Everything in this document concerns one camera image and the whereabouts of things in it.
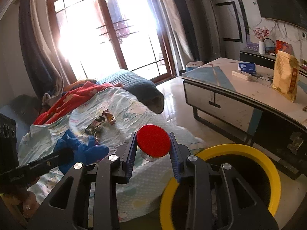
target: window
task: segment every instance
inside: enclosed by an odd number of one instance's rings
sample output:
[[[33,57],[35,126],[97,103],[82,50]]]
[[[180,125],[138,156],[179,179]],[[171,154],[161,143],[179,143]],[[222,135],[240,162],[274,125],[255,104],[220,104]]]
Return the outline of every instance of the window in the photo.
[[[152,0],[48,0],[48,10],[72,79],[100,79],[119,69],[153,81],[171,76]]]

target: red lid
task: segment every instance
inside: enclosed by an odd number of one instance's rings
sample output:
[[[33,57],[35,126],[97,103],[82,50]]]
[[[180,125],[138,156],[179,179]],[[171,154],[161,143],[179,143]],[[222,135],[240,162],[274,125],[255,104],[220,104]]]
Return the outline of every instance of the red lid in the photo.
[[[151,157],[163,157],[171,148],[166,131],[153,124],[142,126],[136,133],[136,140],[140,149]]]

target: red blanket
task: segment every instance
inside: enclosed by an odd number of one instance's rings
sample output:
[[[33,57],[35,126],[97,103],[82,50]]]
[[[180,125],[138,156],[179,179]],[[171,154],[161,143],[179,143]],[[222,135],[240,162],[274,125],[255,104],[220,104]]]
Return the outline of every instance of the red blanket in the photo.
[[[95,85],[91,82],[86,82],[84,86],[67,92],[58,102],[56,102],[49,111],[38,116],[33,124],[50,124],[57,121],[60,117],[76,109],[93,97],[96,93],[103,91],[106,88],[114,87],[110,83]]]

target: white vase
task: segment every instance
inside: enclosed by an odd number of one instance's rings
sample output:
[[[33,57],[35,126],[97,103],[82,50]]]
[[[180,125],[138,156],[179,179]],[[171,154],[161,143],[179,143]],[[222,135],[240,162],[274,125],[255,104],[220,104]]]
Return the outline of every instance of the white vase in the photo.
[[[264,54],[264,41],[259,41],[259,53]]]

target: white power strip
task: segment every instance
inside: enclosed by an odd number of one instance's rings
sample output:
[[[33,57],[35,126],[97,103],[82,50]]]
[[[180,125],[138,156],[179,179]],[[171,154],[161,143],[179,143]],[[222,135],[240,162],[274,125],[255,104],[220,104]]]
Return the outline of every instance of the white power strip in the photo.
[[[233,70],[232,75],[239,77],[241,79],[247,80],[247,81],[250,81],[252,77],[251,74],[243,72],[243,71],[239,71],[239,70]]]

